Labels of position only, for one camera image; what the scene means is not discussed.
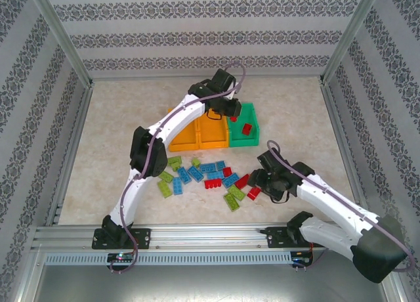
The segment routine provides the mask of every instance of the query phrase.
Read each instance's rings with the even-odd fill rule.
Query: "robotic arm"
[[[302,162],[287,168],[286,165],[290,166],[288,161],[275,148],[261,154],[258,160],[263,169],[252,172],[248,181],[250,186],[261,188],[272,201],[277,202],[284,192],[292,194],[317,207],[338,224],[323,222],[303,211],[287,223],[287,235],[296,244],[310,242],[323,245],[350,259],[363,276],[375,283],[380,283],[407,257],[394,240],[373,226],[385,229],[403,244],[396,219],[388,215],[381,218],[352,203]]]
[[[131,169],[124,192],[111,213],[102,220],[102,231],[113,246],[121,247],[128,240],[123,227],[132,226],[148,183],[167,166],[166,148],[176,135],[210,109],[223,116],[239,116],[242,106],[233,96],[241,82],[236,86],[236,78],[219,69],[212,79],[192,85],[180,104],[163,119],[147,129],[140,126],[135,130],[130,151]]]

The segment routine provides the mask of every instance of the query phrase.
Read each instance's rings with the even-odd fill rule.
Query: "pile of lego bricks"
[[[247,194],[243,192],[242,190],[247,186],[249,174],[239,178],[238,174],[233,173],[231,167],[227,167],[224,161],[201,164],[197,158],[193,158],[191,166],[185,169],[182,166],[182,158],[180,156],[174,156],[168,158],[168,166],[174,172],[177,172],[178,177],[174,177],[166,171],[159,175],[161,181],[157,183],[157,186],[164,198],[168,198],[172,194],[181,195],[183,193],[182,186],[191,182],[192,178],[197,183],[204,180],[206,189],[221,187],[223,185],[227,189],[227,194],[223,198],[230,210],[235,211],[240,208],[238,202],[242,201],[245,196],[255,200],[261,191],[260,188],[253,187]],[[170,183],[173,184],[173,191],[169,187]]]

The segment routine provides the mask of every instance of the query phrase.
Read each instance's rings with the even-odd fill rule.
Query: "blue lego brick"
[[[238,174],[233,173],[231,176],[222,180],[224,187],[231,187],[239,179]]]
[[[184,184],[187,184],[191,181],[191,177],[186,172],[185,167],[179,168],[177,172]]]
[[[217,171],[222,171],[225,167],[226,166],[224,164],[224,161],[218,161],[218,162],[216,162],[216,169],[217,169]]]
[[[216,171],[216,163],[200,164],[199,170],[202,173],[212,173]]]
[[[173,194],[174,195],[182,194],[182,182],[179,177],[174,177],[173,179]]]
[[[192,176],[193,179],[196,180],[196,182],[201,182],[204,178],[204,175],[198,171],[197,167],[192,166],[187,170],[188,174]]]
[[[207,179],[224,179],[223,171],[207,173]]]

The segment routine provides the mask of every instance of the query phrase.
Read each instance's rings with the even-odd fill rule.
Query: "red lego brick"
[[[250,134],[250,132],[251,132],[251,128],[252,128],[252,125],[250,125],[250,124],[246,123],[245,125],[243,125],[242,133],[243,133],[244,135],[249,136],[249,134]]]
[[[216,188],[222,186],[222,179],[209,179],[204,181],[205,189]]]
[[[248,183],[249,174],[246,174],[245,176],[241,177],[239,180],[235,182],[235,186],[239,189],[242,189],[243,187],[247,186]]]
[[[224,177],[229,177],[232,175],[232,169],[230,167],[225,167],[223,169],[223,175]]]
[[[250,197],[252,200],[255,200],[255,198],[258,196],[258,194],[260,193],[261,189],[258,187],[253,187],[249,193],[248,193],[248,197]]]

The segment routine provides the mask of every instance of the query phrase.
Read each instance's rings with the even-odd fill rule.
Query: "plastic bin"
[[[170,152],[191,151],[200,148],[198,144],[198,119],[184,128],[169,144]]]
[[[242,133],[243,126],[249,123],[252,125],[249,136]],[[257,115],[254,104],[243,103],[241,114],[236,122],[228,120],[229,146],[258,146],[260,139],[260,127],[258,126]]]
[[[229,128],[226,117],[215,114],[210,110],[209,115],[202,115],[198,121],[198,142],[200,149],[228,148]]]

